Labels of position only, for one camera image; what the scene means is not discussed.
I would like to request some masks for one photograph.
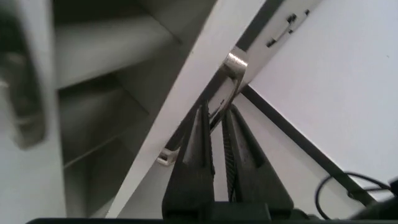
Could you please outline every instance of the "white panel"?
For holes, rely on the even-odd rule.
[[[124,179],[107,217],[119,215],[179,122],[193,106],[264,1],[217,1]]]
[[[251,83],[340,169],[383,182],[398,169],[397,8],[323,1]]]
[[[65,216],[50,1],[16,2],[38,71],[47,128],[42,143],[22,151],[0,127],[0,217],[12,224]]]
[[[249,83],[291,36],[285,34],[273,46],[267,47],[268,41],[277,37],[287,27],[286,18],[294,13],[297,16],[294,24],[300,25],[307,18],[305,11],[310,10],[310,16],[320,2],[321,0],[286,0],[282,3],[248,49],[248,69],[244,74],[242,85]],[[298,25],[293,25],[292,29],[296,31]]]
[[[166,28],[135,7],[128,17],[57,27],[59,88],[134,65],[177,45]]]
[[[315,207],[315,191],[328,173],[243,95],[239,95],[234,104],[288,191],[295,208],[321,217]],[[348,218],[363,208],[362,204],[350,199],[346,189],[335,180],[324,186],[320,205],[331,218]]]

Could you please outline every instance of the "metal bracket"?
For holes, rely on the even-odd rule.
[[[217,71],[224,72],[226,76],[232,79],[232,81],[234,82],[234,88],[229,97],[222,102],[220,107],[216,111],[211,113],[210,132],[212,132],[221,122],[226,111],[231,106],[235,96],[238,94],[239,87],[242,84],[243,76],[248,66],[246,57],[246,53],[243,50],[239,49],[237,46],[235,46],[232,51],[228,53],[228,56],[225,58],[223,64]],[[174,164],[178,155],[178,151],[179,149],[176,151],[163,149],[160,152],[160,155],[156,159],[156,161],[162,165],[170,166]]]

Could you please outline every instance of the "black cable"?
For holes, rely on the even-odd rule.
[[[328,217],[328,215],[325,214],[325,212],[323,212],[323,210],[322,210],[322,208],[321,208],[321,206],[319,204],[319,196],[320,196],[321,189],[329,180],[334,179],[335,177],[338,177],[338,176],[342,176],[342,175],[358,177],[360,179],[367,180],[367,181],[369,181],[371,183],[374,183],[374,184],[379,186],[379,188],[368,188],[368,189],[359,189],[359,190],[349,191],[348,195],[351,196],[351,198],[353,198],[352,196],[353,196],[353,193],[355,193],[355,192],[380,191],[380,190],[390,190],[391,191],[391,187],[388,186],[387,184],[384,184],[384,183],[382,183],[382,182],[380,182],[378,180],[375,180],[375,179],[372,179],[370,177],[366,177],[365,175],[357,174],[357,173],[354,173],[354,172],[343,172],[341,174],[329,175],[328,177],[326,177],[325,179],[323,179],[320,182],[320,184],[317,187],[317,191],[315,192],[315,206],[317,207],[317,210],[318,210],[319,214],[326,220],[329,220],[330,218]]]

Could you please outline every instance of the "white shelf board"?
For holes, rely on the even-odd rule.
[[[116,139],[67,167],[64,176],[68,218],[104,215],[133,160],[132,152]]]
[[[138,8],[128,17],[59,25],[55,33],[58,88],[134,65],[177,45],[166,28]]]
[[[112,76],[64,89],[59,95],[65,167],[147,118],[146,110]]]

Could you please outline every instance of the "black strip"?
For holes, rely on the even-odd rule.
[[[254,40],[267,25],[268,21],[274,15],[276,10],[278,10],[283,1],[284,0],[267,0],[251,21],[248,28],[244,31],[236,46],[245,52],[248,51]]]
[[[259,96],[250,86],[246,86],[243,89],[242,94],[330,175],[343,174],[343,171],[335,163],[327,158],[321,150],[314,146],[311,141],[295,129],[280,113],[278,113],[278,111]],[[347,175],[339,175],[335,179],[348,191],[362,190],[362,188]],[[365,191],[358,192],[353,196],[365,206],[375,202],[375,199]]]

